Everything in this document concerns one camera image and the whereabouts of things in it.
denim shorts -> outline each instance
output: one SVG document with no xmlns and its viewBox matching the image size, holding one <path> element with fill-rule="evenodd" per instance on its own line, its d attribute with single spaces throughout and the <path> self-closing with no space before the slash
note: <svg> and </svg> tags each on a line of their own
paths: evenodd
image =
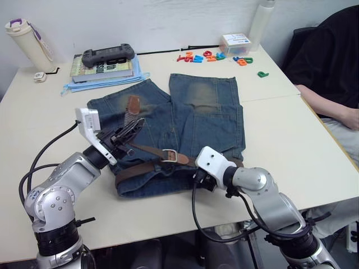
<svg viewBox="0 0 359 269">
<path fill-rule="evenodd" d="M 245 149 L 243 107 L 240 105 L 235 78 L 195 77 L 171 74 L 171 95 L 150 79 L 88 102 L 88 108 L 99 112 L 101 128 L 123 126 L 130 95 L 140 97 L 139 117 L 145 124 L 134 143 L 174 149 L 197 157 L 204 146 L 222 152 L 227 158 L 243 160 Z M 111 171 L 121 170 L 156 156 L 133 148 L 135 154 L 117 160 Z M 120 182 L 118 195 L 128 198 L 156 196 L 191 189 L 194 168 L 168 165 Z"/>
</svg>

white wall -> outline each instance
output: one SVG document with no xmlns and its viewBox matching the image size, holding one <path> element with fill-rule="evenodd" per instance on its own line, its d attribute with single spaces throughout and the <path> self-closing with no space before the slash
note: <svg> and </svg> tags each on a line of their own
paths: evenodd
<svg viewBox="0 0 359 269">
<path fill-rule="evenodd" d="M 130 43 L 135 52 L 218 44 L 226 33 L 247 33 L 259 0 L 3 0 L 0 25 L 26 18 L 45 35 L 55 60 Z M 278 63 L 296 28 L 317 25 L 358 0 L 277 0 L 262 45 Z M 18 67 L 30 66 L 0 31 L 0 98 Z"/>
</svg>

gray pants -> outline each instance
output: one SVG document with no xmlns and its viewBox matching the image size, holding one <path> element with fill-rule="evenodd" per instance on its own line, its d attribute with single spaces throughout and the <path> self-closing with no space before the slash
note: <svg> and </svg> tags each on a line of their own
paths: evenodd
<svg viewBox="0 0 359 269">
<path fill-rule="evenodd" d="M 325 118 L 322 121 L 359 167 L 359 131 L 353 131 L 335 119 Z M 328 211 L 332 215 L 317 222 L 313 227 L 313 234 L 318 238 L 327 237 L 359 220 L 359 197 L 312 208 L 308 211 L 307 217 L 319 217 Z"/>
</svg>

white bottle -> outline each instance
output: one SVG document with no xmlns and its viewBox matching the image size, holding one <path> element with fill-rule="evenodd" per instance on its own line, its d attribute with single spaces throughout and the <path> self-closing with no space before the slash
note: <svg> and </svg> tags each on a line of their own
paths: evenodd
<svg viewBox="0 0 359 269">
<path fill-rule="evenodd" d="M 258 49 L 265 27 L 267 26 L 274 9 L 274 1 L 275 0 L 262 0 L 257 8 L 251 30 L 248 34 L 248 38 L 252 42 L 251 51 L 256 51 Z"/>
<path fill-rule="evenodd" d="M 48 46 L 26 20 L 23 18 L 12 20 L 5 24 L 5 29 L 40 72 L 54 71 Z"/>
</svg>

stack of books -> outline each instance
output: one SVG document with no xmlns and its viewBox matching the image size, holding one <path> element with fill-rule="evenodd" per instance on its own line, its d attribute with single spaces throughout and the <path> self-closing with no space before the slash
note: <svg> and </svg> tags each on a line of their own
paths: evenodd
<svg viewBox="0 0 359 269">
<path fill-rule="evenodd" d="M 84 66 L 81 59 L 82 54 L 75 54 L 73 57 L 70 76 L 75 83 L 125 78 L 134 75 L 133 63 L 128 59 L 124 59 L 123 63 L 97 63 L 92 68 Z"/>
</svg>

